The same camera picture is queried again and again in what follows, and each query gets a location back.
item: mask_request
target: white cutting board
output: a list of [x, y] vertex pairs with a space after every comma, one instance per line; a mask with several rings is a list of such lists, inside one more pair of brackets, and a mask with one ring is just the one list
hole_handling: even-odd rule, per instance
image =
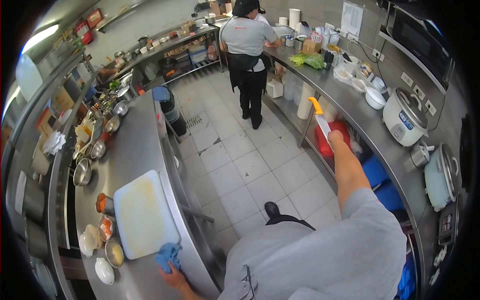
[[115, 218], [128, 259], [160, 250], [167, 243], [180, 242], [158, 173], [148, 171], [113, 194]]

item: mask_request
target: black bucket hat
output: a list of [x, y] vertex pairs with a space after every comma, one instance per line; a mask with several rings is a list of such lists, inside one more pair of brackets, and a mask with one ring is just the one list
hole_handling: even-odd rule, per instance
[[258, 0], [237, 0], [233, 7], [232, 14], [237, 17], [243, 17], [256, 8], [258, 8], [258, 13], [265, 13], [260, 7]]

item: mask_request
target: floor drain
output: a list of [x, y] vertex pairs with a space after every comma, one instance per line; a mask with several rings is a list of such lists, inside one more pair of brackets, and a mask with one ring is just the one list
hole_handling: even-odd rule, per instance
[[187, 122], [187, 129], [190, 129], [195, 125], [202, 124], [203, 119], [200, 117], [200, 115], [196, 115], [193, 118], [187, 119], [186, 122]]

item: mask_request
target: light blue rice cooker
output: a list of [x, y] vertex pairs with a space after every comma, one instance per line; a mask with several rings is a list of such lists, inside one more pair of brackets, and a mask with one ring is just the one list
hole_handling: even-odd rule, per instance
[[425, 165], [425, 183], [433, 209], [438, 212], [455, 201], [459, 191], [459, 164], [450, 147], [441, 143]]

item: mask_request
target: white tiled floor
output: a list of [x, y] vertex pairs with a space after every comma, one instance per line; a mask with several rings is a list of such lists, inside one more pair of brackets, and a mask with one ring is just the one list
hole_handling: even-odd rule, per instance
[[181, 137], [180, 152], [226, 254], [239, 238], [265, 225], [268, 201], [316, 229], [341, 220], [330, 187], [335, 181], [312, 149], [297, 147], [300, 135], [278, 109], [262, 104], [264, 120], [254, 130], [250, 119], [241, 118], [239, 91], [232, 92], [228, 73], [218, 67], [169, 87], [185, 119], [201, 119]]

